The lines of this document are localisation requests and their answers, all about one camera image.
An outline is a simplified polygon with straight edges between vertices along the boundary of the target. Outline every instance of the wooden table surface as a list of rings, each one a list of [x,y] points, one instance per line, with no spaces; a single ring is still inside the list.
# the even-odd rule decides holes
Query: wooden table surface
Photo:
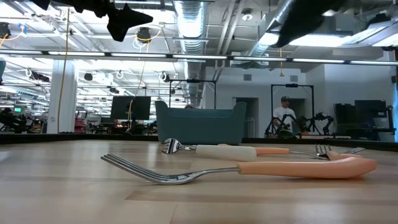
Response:
[[[285,147],[312,153],[315,149]],[[360,152],[376,159],[379,166],[354,180],[221,173],[175,186],[155,185],[118,169],[100,159],[107,153],[166,174],[235,165],[191,152],[161,154],[156,142],[3,145],[0,224],[398,223],[398,154],[394,152]],[[295,155],[258,160],[315,161]]]

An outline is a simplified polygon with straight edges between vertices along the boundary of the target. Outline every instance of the man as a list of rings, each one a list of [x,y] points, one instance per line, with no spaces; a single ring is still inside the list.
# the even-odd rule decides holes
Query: man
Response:
[[[274,109],[274,114],[273,114],[274,118],[279,118],[282,121],[285,114],[290,114],[294,118],[296,118],[296,114],[294,113],[294,111],[289,108],[289,97],[288,96],[282,97],[280,99],[280,103],[282,106]],[[291,117],[286,117],[286,119],[284,120],[284,124],[287,126],[287,128],[285,128],[285,129],[287,129],[289,131],[293,130]],[[280,126],[280,122],[278,121],[278,119],[274,119],[274,125],[277,127]]]

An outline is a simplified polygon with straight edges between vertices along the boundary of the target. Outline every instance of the pillar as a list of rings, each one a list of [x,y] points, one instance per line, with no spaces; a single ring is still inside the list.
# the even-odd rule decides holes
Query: pillar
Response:
[[[49,120],[47,124],[47,133],[49,134],[58,133],[58,104],[60,100],[59,132],[74,132],[75,129],[76,93],[79,71],[75,68],[73,61],[67,60],[62,83],[63,64],[64,60],[53,61]]]

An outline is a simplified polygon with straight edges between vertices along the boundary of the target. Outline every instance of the white t-shirt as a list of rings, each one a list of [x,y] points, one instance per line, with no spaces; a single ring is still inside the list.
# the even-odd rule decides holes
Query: white t-shirt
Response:
[[[280,120],[283,119],[285,114],[290,114],[292,115],[294,118],[296,118],[296,114],[294,113],[294,111],[290,108],[283,108],[283,107],[278,107],[276,109],[274,109],[274,118],[279,118]],[[292,118],[291,117],[286,117],[284,124],[290,124],[289,127],[289,131],[292,131]]]

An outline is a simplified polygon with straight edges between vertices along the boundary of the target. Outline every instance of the exposed ceiling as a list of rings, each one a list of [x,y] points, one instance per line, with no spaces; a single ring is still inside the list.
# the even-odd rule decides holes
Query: exposed ceiling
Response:
[[[223,20],[225,20],[227,8],[230,0],[216,0],[207,6],[206,34],[204,38],[208,40],[205,45],[205,54],[214,54],[223,30]],[[368,1],[367,8],[362,10],[371,10],[380,5],[388,5],[390,1]],[[234,15],[239,17],[234,36],[228,47],[227,54],[232,52],[245,52],[249,50],[258,37],[258,27],[265,14],[277,9],[278,0],[261,1],[247,0],[244,3],[245,9],[251,10],[252,19],[244,21],[242,14]],[[83,11],[79,14],[71,7],[70,16],[72,33],[70,35],[69,50],[71,51],[105,51],[105,52],[158,52],[179,54],[182,52],[180,41],[175,40],[178,37],[177,15],[174,11],[143,10],[136,9],[154,17],[151,24],[141,27],[149,27],[152,37],[150,45],[140,44],[136,41],[136,32],[139,27],[129,29],[124,42],[114,41],[106,28],[108,18],[97,18],[93,12]],[[66,37],[66,11],[65,6],[53,5],[49,11],[43,11],[35,4],[29,1],[0,1],[0,22],[10,23],[11,37],[17,36],[21,32],[20,25],[26,28],[25,34],[13,41],[5,41],[0,49],[24,49],[24,50],[65,50]],[[361,58],[376,59],[381,51],[374,47],[364,48],[329,48],[329,47],[299,47],[288,45],[282,49],[267,49],[266,54],[272,57],[305,57],[305,58]],[[29,71],[39,72],[49,78],[52,76],[52,60],[42,58],[4,58],[7,61],[7,68],[3,76],[4,83],[43,83],[42,81],[29,78]],[[169,74],[173,78],[184,79],[184,64],[182,62],[123,62],[106,60],[77,60],[76,64],[80,68],[79,85],[104,85],[99,81],[86,81],[85,73],[103,72],[113,76],[113,85],[132,86],[123,89],[124,95],[147,95],[153,96],[156,100],[159,96],[168,100],[168,83],[160,81],[159,75],[162,72]],[[279,68],[280,63],[270,63],[268,68],[273,70]],[[286,63],[285,68],[301,68],[302,72],[311,69],[313,65],[300,63]],[[136,86],[151,86],[151,90],[137,90]],[[189,103],[188,87],[185,83],[180,83],[181,90],[174,94],[174,107],[184,107]],[[48,106],[49,87],[18,87],[23,93],[34,93],[39,96],[43,110]],[[1,104],[14,103],[6,101],[6,95],[13,95],[14,92],[4,87],[0,89],[2,96]],[[109,114],[111,105],[111,93],[108,88],[79,88],[78,106],[85,107],[95,113]],[[25,99],[17,101],[18,104],[34,105],[27,95]]]

